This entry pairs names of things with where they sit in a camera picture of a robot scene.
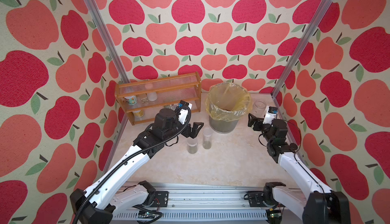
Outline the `ribbed glass jar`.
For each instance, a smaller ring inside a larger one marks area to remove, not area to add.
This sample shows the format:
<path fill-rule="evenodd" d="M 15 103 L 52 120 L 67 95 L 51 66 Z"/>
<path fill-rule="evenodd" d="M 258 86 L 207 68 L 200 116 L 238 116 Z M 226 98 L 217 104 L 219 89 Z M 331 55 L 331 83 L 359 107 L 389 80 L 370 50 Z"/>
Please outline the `ribbed glass jar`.
<path fill-rule="evenodd" d="M 261 100 L 256 100 L 253 104 L 252 114 L 258 118 L 264 118 L 267 104 Z"/>

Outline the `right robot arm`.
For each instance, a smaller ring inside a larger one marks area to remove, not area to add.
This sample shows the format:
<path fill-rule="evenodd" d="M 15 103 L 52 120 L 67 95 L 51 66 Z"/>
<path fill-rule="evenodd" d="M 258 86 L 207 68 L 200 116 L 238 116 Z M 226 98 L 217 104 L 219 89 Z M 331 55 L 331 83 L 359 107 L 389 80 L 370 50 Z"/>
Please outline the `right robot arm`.
<path fill-rule="evenodd" d="M 261 133 L 266 140 L 269 156 L 283 168 L 300 188 L 291 190 L 281 182 L 267 182 L 260 197 L 249 195 L 251 201 L 262 201 L 269 207 L 270 224 L 282 221 L 281 210 L 286 207 L 305 224 L 350 224 L 349 201 L 345 194 L 333 191 L 312 173 L 297 156 L 298 147 L 286 142 L 287 122 L 277 117 L 277 109 L 270 107 L 265 118 L 248 115 L 248 127 Z"/>

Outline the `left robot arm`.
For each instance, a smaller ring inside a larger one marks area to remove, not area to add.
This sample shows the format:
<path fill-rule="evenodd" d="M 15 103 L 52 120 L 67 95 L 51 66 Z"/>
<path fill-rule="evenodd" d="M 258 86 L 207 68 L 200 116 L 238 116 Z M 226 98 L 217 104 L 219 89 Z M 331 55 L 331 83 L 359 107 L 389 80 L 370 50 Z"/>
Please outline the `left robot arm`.
<path fill-rule="evenodd" d="M 174 110 L 161 109 L 154 123 L 137 136 L 124 156 L 103 177 L 85 190 L 78 188 L 71 194 L 73 223 L 108 224 L 114 215 L 128 208 L 154 216 L 150 220 L 144 219 L 144 224 L 162 218 L 160 211 L 147 209 L 156 200 L 155 188 L 150 183 L 141 181 L 123 191 L 120 188 L 169 141 L 178 139 L 179 135 L 193 139 L 198 135 L 204 124 L 191 124 L 191 116 L 192 104 L 185 101 L 180 101 Z"/>

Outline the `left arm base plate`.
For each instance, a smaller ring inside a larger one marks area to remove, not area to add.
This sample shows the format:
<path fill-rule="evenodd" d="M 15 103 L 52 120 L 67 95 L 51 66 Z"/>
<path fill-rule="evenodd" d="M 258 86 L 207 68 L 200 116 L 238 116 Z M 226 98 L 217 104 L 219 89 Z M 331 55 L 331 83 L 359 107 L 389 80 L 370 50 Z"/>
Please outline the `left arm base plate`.
<path fill-rule="evenodd" d="M 168 191 L 154 191 L 149 193 L 146 200 L 141 206 L 165 208 L 168 206 L 169 192 Z"/>

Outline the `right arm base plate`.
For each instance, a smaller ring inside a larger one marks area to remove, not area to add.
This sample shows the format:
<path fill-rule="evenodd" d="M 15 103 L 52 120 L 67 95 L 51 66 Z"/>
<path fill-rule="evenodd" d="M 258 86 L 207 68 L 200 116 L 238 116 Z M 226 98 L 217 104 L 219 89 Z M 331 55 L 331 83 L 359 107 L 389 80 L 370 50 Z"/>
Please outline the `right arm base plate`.
<path fill-rule="evenodd" d="M 274 208 L 279 205 L 277 202 L 266 197 L 263 191 L 248 191 L 243 198 L 249 202 L 250 207 Z"/>

